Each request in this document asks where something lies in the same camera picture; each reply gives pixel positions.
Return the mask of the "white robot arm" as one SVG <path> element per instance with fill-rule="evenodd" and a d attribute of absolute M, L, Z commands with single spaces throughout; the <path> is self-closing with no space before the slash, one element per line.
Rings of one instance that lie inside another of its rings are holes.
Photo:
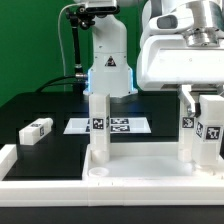
<path fill-rule="evenodd" d="M 81 25 L 93 28 L 89 91 L 123 97 L 131 90 L 127 31 L 114 15 L 144 4 L 136 79 L 144 91 L 178 92 L 190 117 L 201 113 L 193 91 L 224 85 L 224 2 L 222 0 L 74 0 Z"/>

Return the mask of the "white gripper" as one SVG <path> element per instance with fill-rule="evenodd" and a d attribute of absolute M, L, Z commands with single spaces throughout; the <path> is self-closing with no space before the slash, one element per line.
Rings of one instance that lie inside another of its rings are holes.
<path fill-rule="evenodd" d="M 200 116 L 190 85 L 224 83 L 224 32 L 196 25 L 191 13 L 169 13 L 150 19 L 140 39 L 137 84 L 144 91 L 178 88 L 189 117 Z M 217 86 L 224 97 L 224 85 Z"/>

